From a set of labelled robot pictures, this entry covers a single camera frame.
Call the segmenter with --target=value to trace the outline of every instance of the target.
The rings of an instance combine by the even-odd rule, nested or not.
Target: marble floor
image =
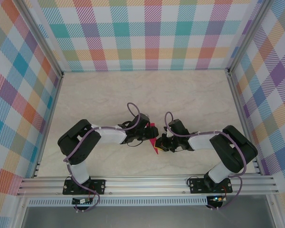
[[[219,130],[229,124],[242,131],[223,70],[66,73],[38,176],[68,175],[59,137],[81,119],[102,126],[132,120],[127,102],[137,104],[160,134],[167,111],[189,132]],[[138,147],[97,145],[86,163],[90,175],[120,176],[204,174],[219,161],[212,150],[157,155],[145,141]],[[247,172],[255,172],[252,164]]]

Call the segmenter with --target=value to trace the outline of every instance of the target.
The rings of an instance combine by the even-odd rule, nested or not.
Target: red object
[[[151,127],[155,127],[155,123],[150,123],[150,125],[151,125]],[[157,148],[154,147],[155,146],[155,142],[156,142],[156,138],[150,139],[150,142],[151,142],[155,152],[158,154]]]

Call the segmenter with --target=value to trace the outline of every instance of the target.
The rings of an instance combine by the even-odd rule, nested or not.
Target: purple cable
[[[93,132],[93,131],[95,131],[95,130],[98,130],[98,129],[114,129],[114,130],[117,130],[117,131],[128,131],[128,130],[131,130],[131,129],[135,128],[135,127],[137,126],[137,124],[139,123],[139,120],[140,120],[140,118],[141,118],[141,112],[139,111],[139,108],[137,107],[136,104],[134,104],[134,103],[132,103],[132,102],[129,102],[129,103],[127,103],[127,107],[128,107],[128,110],[130,111],[130,113],[131,113],[133,116],[135,116],[135,115],[134,115],[134,113],[131,111],[129,105],[133,105],[133,106],[136,108],[137,112],[138,112],[137,121],[136,121],[136,123],[135,123],[132,127],[124,128],[124,129],[116,128],[116,127],[106,127],[106,126],[105,126],[105,127],[95,127],[95,128],[92,128],[90,131],[88,131],[88,132],[82,137],[82,139],[79,141],[79,143],[78,143],[77,146],[74,148],[74,150],[63,160],[64,162],[67,162],[67,169],[68,169],[68,171],[69,171],[69,173],[70,173],[70,175],[71,175],[72,180],[73,180],[79,187],[81,187],[81,188],[83,188],[83,189],[85,189],[85,190],[87,190],[87,191],[90,191],[90,192],[92,192],[93,194],[95,194],[95,195],[98,196],[98,200],[97,200],[96,204],[94,204],[93,206],[90,206],[88,209],[83,210],[82,212],[89,211],[89,210],[93,209],[94,207],[96,207],[96,205],[100,202],[100,196],[99,196],[99,194],[98,194],[96,191],[94,191],[94,190],[92,190],[92,189],[89,189],[89,188],[83,186],[82,184],[80,184],[80,183],[75,179],[75,177],[73,176],[72,171],[71,171],[71,169],[70,169],[70,167],[69,167],[70,164],[69,164],[68,160],[77,152],[78,148],[80,147],[80,145],[82,144],[82,142],[86,139],[86,137],[87,137],[91,132]]]
[[[238,151],[238,153],[239,153],[241,159],[243,160],[244,169],[243,169],[243,171],[242,171],[241,173],[238,173],[238,174],[234,174],[234,175],[230,175],[230,176],[229,176],[230,178],[238,177],[238,178],[240,179],[241,184],[240,184],[240,186],[239,186],[239,189],[238,189],[236,195],[235,195],[234,198],[232,199],[232,201],[229,202],[228,204],[226,204],[226,205],[224,205],[224,206],[221,207],[221,209],[222,209],[222,208],[226,208],[228,205],[230,205],[230,204],[238,197],[238,195],[239,195],[239,193],[241,192],[242,187],[243,187],[243,180],[242,180],[242,178],[241,178],[240,176],[242,176],[242,175],[245,174],[245,172],[246,172],[246,170],[247,170],[247,163],[246,163],[245,157],[244,157],[244,155],[243,155],[241,149],[239,148],[239,146],[236,144],[236,142],[235,142],[228,134],[226,134],[226,133],[224,133],[224,132],[221,132],[221,131],[201,132],[201,133],[187,134],[187,135],[176,134],[176,133],[174,133],[174,132],[171,130],[171,128],[169,127],[169,125],[168,125],[168,123],[167,123],[167,115],[168,115],[168,114],[171,115],[171,118],[172,118],[172,121],[173,121],[173,114],[172,114],[171,112],[167,112],[167,113],[165,114],[165,124],[166,124],[166,127],[167,127],[167,129],[169,130],[169,132],[171,132],[171,133],[172,133],[173,135],[175,135],[175,136],[178,136],[178,137],[193,137],[193,136],[197,136],[197,135],[206,135],[206,134],[221,134],[221,135],[225,136],[227,139],[229,139],[229,140],[232,142],[232,144],[235,146],[235,148],[236,148],[236,150]]]

